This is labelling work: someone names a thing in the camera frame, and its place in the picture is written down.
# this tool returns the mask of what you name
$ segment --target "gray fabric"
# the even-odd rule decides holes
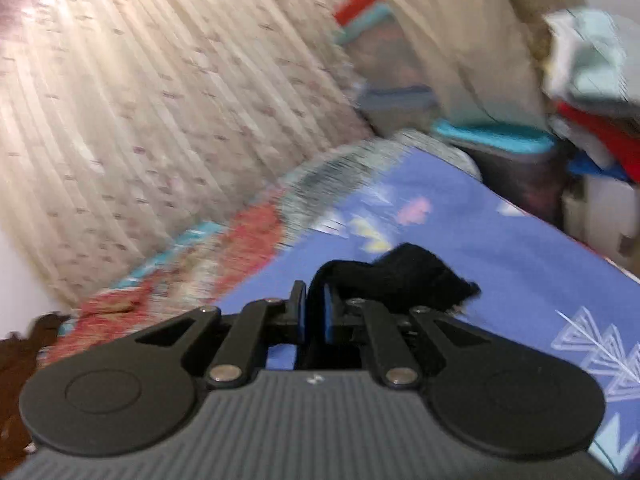
[[[417,130],[401,130],[392,139],[363,140],[343,146],[300,165],[280,181],[286,190],[279,203],[285,227],[284,248],[293,245],[336,201],[369,183],[375,173],[389,170],[408,147],[432,153],[481,179],[468,155]]]

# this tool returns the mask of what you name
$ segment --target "curtain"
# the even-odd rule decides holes
[[[59,296],[368,135],[340,1],[1,0],[1,220]]]

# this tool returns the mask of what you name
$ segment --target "blue bed sheet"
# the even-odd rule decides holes
[[[554,227],[446,162],[412,150],[376,182],[343,200],[220,303],[238,312],[256,298],[286,297],[328,260],[370,262],[402,242],[427,248],[481,295],[463,320],[567,359],[587,370],[607,398],[591,452],[622,472],[638,440],[640,286]],[[272,349],[268,365],[292,365],[294,348]]]

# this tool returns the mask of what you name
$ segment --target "gray ribbed surface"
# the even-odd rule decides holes
[[[420,399],[367,372],[262,372],[211,394],[188,427],[123,457],[41,450],[7,480],[603,480],[586,453],[546,463],[483,456],[444,433]]]

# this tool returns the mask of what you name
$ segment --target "pink flower print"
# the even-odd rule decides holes
[[[400,225],[424,224],[427,213],[431,212],[431,202],[425,197],[414,198],[406,204],[396,215],[396,222]]]

